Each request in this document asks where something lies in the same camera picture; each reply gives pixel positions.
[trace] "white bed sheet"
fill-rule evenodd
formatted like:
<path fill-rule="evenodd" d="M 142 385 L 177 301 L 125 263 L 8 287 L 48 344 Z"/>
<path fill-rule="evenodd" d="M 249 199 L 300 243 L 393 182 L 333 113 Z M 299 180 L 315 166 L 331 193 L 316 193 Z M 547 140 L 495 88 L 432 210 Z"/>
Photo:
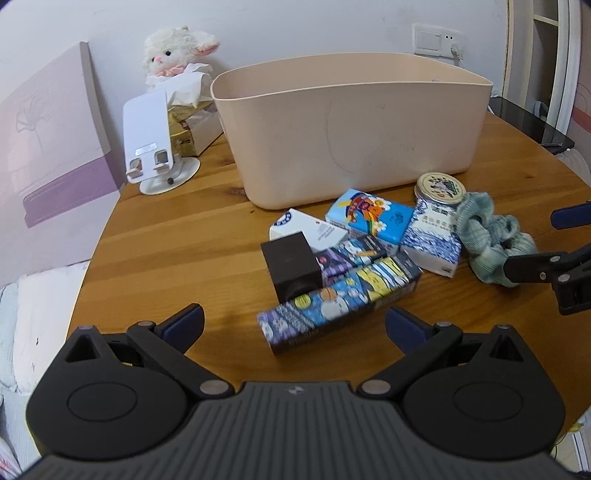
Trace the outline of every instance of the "white bed sheet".
<path fill-rule="evenodd" d="M 12 347 L 17 328 L 18 284 L 0 288 L 0 389 L 17 390 L 12 368 Z"/>
<path fill-rule="evenodd" d="M 0 408 L 0 437 L 11 448 L 23 472 L 41 457 L 25 419 L 28 401 L 29 395 L 5 391 Z"/>
<path fill-rule="evenodd" d="M 89 262 L 22 277 L 12 360 L 17 388 L 30 394 L 63 346 Z"/>

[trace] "white wall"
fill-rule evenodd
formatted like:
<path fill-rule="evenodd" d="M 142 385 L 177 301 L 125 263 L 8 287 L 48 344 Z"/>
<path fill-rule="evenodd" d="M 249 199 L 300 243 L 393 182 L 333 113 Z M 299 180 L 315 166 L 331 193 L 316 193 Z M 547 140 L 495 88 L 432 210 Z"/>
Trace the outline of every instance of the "white wall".
<path fill-rule="evenodd" d="M 591 168 L 591 3 L 585 2 L 581 2 L 581 63 L 578 81 L 573 114 L 566 134 Z"/>
<path fill-rule="evenodd" d="M 158 28 L 188 25 L 217 35 L 222 46 L 210 62 L 228 69 L 317 53 L 410 53 L 414 22 L 463 31 L 466 68 L 501 91 L 506 0 L 12 0 L 0 11 L 0 101 L 88 41 L 103 120 L 119 150 L 123 105 L 144 92 L 142 44 Z"/>

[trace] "colorful printed box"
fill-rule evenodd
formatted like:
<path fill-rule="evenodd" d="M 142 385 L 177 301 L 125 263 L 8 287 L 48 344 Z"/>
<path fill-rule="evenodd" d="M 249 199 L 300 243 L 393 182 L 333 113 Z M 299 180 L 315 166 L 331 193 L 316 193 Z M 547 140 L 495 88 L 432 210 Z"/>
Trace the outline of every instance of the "colorful printed box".
<path fill-rule="evenodd" d="M 374 236 L 364 235 L 317 253 L 316 261 L 322 270 L 323 284 L 327 287 L 341 280 L 350 270 L 369 265 L 386 255 L 385 248 Z"/>
<path fill-rule="evenodd" d="M 273 353 L 309 340 L 414 291 L 421 270 L 403 252 L 351 271 L 330 287 L 258 315 Z"/>
<path fill-rule="evenodd" d="M 421 268 L 452 278 L 462 243 L 455 229 L 456 206 L 419 197 L 401 249 Z"/>
<path fill-rule="evenodd" d="M 330 207 L 326 221 L 345 228 L 351 237 L 369 233 L 394 255 L 412 215 L 406 205 L 350 189 Z"/>

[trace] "tissue box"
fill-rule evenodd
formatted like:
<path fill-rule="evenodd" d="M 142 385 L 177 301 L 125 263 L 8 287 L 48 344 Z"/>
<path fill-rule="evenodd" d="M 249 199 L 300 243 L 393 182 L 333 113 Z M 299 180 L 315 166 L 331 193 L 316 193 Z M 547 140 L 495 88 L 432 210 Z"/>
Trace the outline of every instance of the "tissue box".
<path fill-rule="evenodd" d="M 148 91 L 164 90 L 173 152 L 181 157 L 200 155 L 222 134 L 217 107 L 210 94 L 213 67 L 191 63 L 174 77 L 148 75 Z"/>
<path fill-rule="evenodd" d="M 358 190 L 347 190 L 326 214 L 326 221 L 346 229 L 352 237 L 371 234 L 388 255 L 394 255 L 413 209 Z"/>
<path fill-rule="evenodd" d="M 343 278 L 348 271 L 369 265 L 385 256 L 385 248 L 375 237 L 365 235 L 317 253 L 316 261 L 322 269 L 324 286 L 329 286 Z"/>
<path fill-rule="evenodd" d="M 456 206 L 417 199 L 401 248 L 421 268 L 453 277 L 462 243 L 454 231 Z"/>
<path fill-rule="evenodd" d="M 269 240 L 296 232 L 304 234 L 314 253 L 344 242 L 349 237 L 346 230 L 291 208 L 271 225 Z"/>
<path fill-rule="evenodd" d="M 351 271 L 330 287 L 262 312 L 258 321 L 273 353 L 326 333 L 412 292 L 421 270 L 403 252 Z"/>

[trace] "blue gripper pad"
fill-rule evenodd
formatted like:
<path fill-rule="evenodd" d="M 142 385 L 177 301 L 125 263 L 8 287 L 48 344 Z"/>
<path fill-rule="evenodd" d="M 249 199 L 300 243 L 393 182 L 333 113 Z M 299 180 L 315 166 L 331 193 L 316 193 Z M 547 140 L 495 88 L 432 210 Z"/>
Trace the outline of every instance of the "blue gripper pad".
<path fill-rule="evenodd" d="M 591 202 L 553 211 L 550 215 L 550 223 L 557 230 L 589 225 L 591 223 Z"/>
<path fill-rule="evenodd" d="M 203 333 L 205 312 L 201 305 L 192 303 L 154 328 L 167 344 L 185 353 Z"/>
<path fill-rule="evenodd" d="M 386 311 L 385 324 L 386 334 L 405 355 L 435 335 L 431 325 L 397 307 Z"/>

